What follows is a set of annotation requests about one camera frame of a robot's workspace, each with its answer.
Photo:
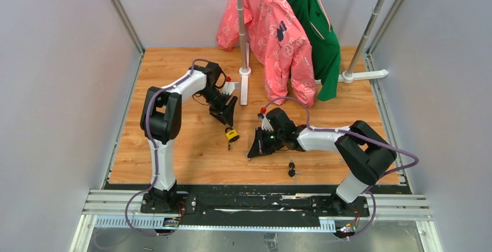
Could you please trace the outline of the black orange-lock keys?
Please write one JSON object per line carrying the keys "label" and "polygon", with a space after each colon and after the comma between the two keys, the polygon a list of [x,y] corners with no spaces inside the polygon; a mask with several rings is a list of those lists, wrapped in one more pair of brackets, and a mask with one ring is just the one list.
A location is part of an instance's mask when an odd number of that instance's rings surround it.
{"label": "black orange-lock keys", "polygon": [[297,175],[302,175],[302,172],[300,171],[297,171],[295,169],[295,163],[292,159],[292,157],[290,156],[289,157],[289,163],[288,163],[288,176],[293,180],[294,184],[297,184],[298,183],[298,180],[296,178]]}

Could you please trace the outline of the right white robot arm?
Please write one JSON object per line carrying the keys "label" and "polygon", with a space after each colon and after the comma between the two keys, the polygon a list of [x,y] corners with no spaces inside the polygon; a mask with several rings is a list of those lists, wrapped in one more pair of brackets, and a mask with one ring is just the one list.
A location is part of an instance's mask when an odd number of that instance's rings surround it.
{"label": "right white robot arm", "polygon": [[338,185],[331,207],[344,216],[354,209],[354,201],[374,186],[396,160],[396,152],[366,122],[355,121],[341,128],[309,128],[295,125],[280,108],[259,115],[248,159],[269,156],[283,148],[297,152],[337,152],[350,172]]}

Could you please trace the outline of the yellow padlock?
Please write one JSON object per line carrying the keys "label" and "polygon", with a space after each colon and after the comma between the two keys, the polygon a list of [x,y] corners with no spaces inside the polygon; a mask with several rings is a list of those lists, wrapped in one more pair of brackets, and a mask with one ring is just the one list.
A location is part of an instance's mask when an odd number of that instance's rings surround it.
{"label": "yellow padlock", "polygon": [[225,136],[229,143],[235,142],[240,138],[240,135],[237,132],[237,130],[232,127],[225,128]]}

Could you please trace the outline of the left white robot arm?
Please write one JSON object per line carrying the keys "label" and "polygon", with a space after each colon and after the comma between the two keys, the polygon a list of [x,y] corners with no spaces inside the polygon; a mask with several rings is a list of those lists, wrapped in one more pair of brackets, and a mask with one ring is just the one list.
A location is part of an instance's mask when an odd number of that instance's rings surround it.
{"label": "left white robot arm", "polygon": [[182,126],[182,105],[188,98],[205,98],[209,114],[223,125],[234,125],[238,98],[235,84],[214,62],[192,63],[186,73],[163,87],[147,90],[140,127],[151,150],[152,178],[144,194],[141,211],[171,213],[178,205],[177,180],[173,170],[174,141]]}

